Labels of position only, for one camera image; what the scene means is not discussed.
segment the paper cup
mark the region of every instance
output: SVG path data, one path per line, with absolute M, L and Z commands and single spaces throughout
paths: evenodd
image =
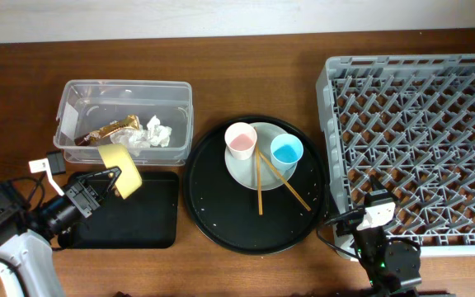
M 282 172 L 294 166 L 302 156 L 302 142 L 292 134 L 278 135 L 270 143 L 270 162 Z
M 257 133 L 254 127 L 247 123 L 235 123 L 227 128 L 224 134 L 224 142 L 234 158 L 247 160 L 254 153 Z

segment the food wrapper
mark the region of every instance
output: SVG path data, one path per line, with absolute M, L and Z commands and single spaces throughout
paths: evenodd
M 139 131 L 139 118 L 136 115 L 128 115 L 128 117 L 123 120 L 119 120 L 110 125 L 101 127 L 99 130 L 89 132 L 88 134 L 76 138 L 74 143 L 79 146 L 88 146 L 120 130 Z

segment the pink cup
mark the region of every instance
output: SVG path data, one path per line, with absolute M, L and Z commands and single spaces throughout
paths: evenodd
M 247 123 L 232 124 L 224 134 L 224 142 L 232 156 L 237 160 L 250 158 L 254 153 L 256 141 L 256 130 Z

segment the yellow sponge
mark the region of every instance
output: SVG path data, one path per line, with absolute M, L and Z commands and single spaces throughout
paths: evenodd
M 100 153 L 100 157 L 107 168 L 118 166 L 122 171 L 115 183 L 116 189 L 122 198 L 128 198 L 131 193 L 142 186 L 142 178 L 139 171 L 124 145 L 101 145 L 98 147 L 98 153 Z

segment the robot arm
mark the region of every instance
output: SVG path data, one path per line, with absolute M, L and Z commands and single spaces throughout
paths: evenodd
M 43 170 L 38 169 L 40 163 L 44 164 Z M 32 172 L 47 171 L 49 176 L 65 173 L 60 152 L 50 153 L 46 159 L 30 165 Z M 98 209 L 121 173 L 114 166 L 76 177 L 63 187 L 56 185 L 54 188 L 62 195 L 33 210 L 11 181 L 0 183 L 0 277 L 7 296 L 65 296 L 53 267 L 49 241 Z M 110 178 L 102 191 L 88 184 L 99 176 Z
M 318 237 L 338 252 L 357 259 L 366 270 L 372 288 L 364 296 L 418 296 L 421 283 L 421 247 L 405 238 L 386 237 L 383 226 L 395 213 L 398 198 L 375 177 L 370 177 L 372 191 L 364 197 L 364 206 L 339 214 L 317 229 Z M 334 225 L 338 236 L 352 234 L 355 254 L 329 243 L 320 229 Z

